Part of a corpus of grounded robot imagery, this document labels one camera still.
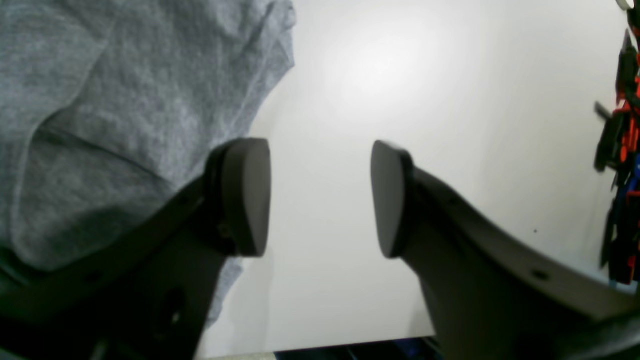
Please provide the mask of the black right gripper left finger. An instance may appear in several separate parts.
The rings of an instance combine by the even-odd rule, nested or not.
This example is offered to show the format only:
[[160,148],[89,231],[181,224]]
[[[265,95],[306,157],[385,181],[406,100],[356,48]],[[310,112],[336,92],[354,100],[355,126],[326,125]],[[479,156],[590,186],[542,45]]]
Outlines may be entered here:
[[233,256],[268,241],[265,139],[212,151],[204,174],[112,246],[1,298],[1,355],[27,360],[192,360]]

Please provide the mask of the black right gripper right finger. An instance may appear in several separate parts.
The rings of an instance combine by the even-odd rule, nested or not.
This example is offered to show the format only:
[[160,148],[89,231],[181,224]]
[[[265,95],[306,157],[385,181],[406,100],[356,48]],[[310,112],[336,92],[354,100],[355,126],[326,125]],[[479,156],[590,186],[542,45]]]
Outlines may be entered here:
[[526,246],[452,187],[375,141],[382,254],[418,276],[446,360],[637,360],[639,298]]

